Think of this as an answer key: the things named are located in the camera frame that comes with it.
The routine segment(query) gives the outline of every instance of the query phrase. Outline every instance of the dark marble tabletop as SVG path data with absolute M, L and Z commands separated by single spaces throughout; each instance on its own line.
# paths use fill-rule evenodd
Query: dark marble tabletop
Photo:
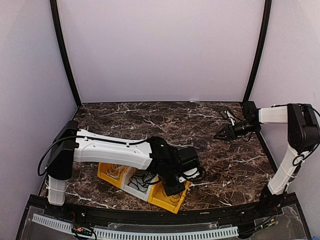
M 219 111 L 231 109 L 242 117 L 239 103 L 140 102 L 88 103 L 75 116 L 79 127 L 90 132 L 124 139 L 160 136 L 178 148 L 194 146 L 206 178 L 191 184 L 180 210 L 201 210 L 256 202 L 274 172 L 257 137 L 214 140 L 226 124 Z M 97 177 L 98 163 L 74 163 L 66 191 L 68 203 L 85 206 L 163 211 Z M 40 195 L 45 196 L 46 186 Z

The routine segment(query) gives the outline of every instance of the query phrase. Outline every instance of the lavender wall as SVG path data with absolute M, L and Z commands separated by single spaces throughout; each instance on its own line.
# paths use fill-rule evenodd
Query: lavender wall
M 37 165 L 76 111 L 48 0 L 0 3 L 0 239 L 15 239 Z
M 264 0 L 59 0 L 81 100 L 241 101 Z
M 320 2 L 273 1 L 265 48 L 251 100 L 257 107 L 310 103 L 320 110 Z M 285 125 L 264 125 L 263 136 L 276 162 L 287 147 Z M 311 233 L 320 236 L 320 149 L 308 158 L 290 186 Z

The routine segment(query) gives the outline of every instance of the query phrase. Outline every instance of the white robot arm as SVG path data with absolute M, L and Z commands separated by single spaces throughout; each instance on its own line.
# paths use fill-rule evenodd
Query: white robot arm
M 256 108 L 254 102 L 242 105 L 245 120 L 236 122 L 230 110 L 220 112 L 230 124 L 221 129 L 214 138 L 232 141 L 248 133 L 261 130 L 261 124 L 287 124 L 288 147 L 274 177 L 260 195 L 260 205 L 275 207 L 281 203 L 289 184 L 297 177 L 305 159 L 320 144 L 320 130 L 315 110 L 310 104 L 289 103 L 267 108 Z
M 50 152 L 45 172 L 40 173 L 41 163 Z M 167 196 L 185 190 L 184 181 L 203 178 L 193 147 L 177 149 L 160 137 L 129 140 L 98 135 L 78 129 L 76 121 L 69 121 L 54 139 L 38 166 L 38 175 L 48 173 L 48 201 L 62 206 L 68 180 L 72 176 L 73 162 L 96 162 L 129 166 L 158 175 Z

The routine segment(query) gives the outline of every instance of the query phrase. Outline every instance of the black pole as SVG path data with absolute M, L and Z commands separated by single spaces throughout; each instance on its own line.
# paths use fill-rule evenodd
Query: black pole
M 256 80 L 262 52 L 263 52 L 264 45 L 265 45 L 266 35 L 267 35 L 267 29 L 268 29 L 268 23 L 269 23 L 270 11 L 271 11 L 271 3 L 272 3 L 272 0 L 265 0 L 265 2 L 264 2 L 264 10 L 263 10 L 263 17 L 262 17 L 258 45 L 256 47 L 254 61 L 253 61 L 249 81 L 246 86 L 245 94 L 244 94 L 244 97 L 242 100 L 243 103 L 249 100 L 251 92 L 252 92 L 252 88 L 254 87 L 254 83 Z
M 56 39 L 58 41 L 60 54 L 61 54 L 62 62 L 64 65 L 64 70 L 65 70 L 66 76 L 68 78 L 68 82 L 69 82 L 69 85 L 70 85 L 70 88 L 72 91 L 74 101 L 75 101 L 77 107 L 80 107 L 82 103 L 80 100 L 80 96 L 79 96 L 79 93 L 77 90 L 76 82 L 75 82 L 74 76 L 72 74 L 70 63 L 69 63 L 69 58 L 68 58 L 68 54 L 67 54 L 67 50 L 66 50 L 64 36 L 62 33 L 62 29 L 61 29 L 57 0 L 50 0 L 50 5 L 51 5 L 51 12 L 52 12 L 52 18 L 53 18 Z

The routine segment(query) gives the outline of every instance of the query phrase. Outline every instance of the yellow bin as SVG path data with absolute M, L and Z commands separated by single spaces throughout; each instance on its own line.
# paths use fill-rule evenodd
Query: yellow bin
M 156 185 L 153 185 L 148 198 L 148 203 L 156 205 L 165 210 L 168 210 L 171 213 L 177 214 L 182 203 L 185 200 L 186 193 L 190 184 L 191 182 L 185 181 L 184 182 L 185 190 L 180 194 L 173 195 L 173 196 L 166 195 L 162 182 Z
M 121 189 L 122 179 L 128 167 L 118 165 L 119 169 L 117 170 L 118 167 L 114 168 L 115 166 L 110 163 L 99 163 L 98 177 Z

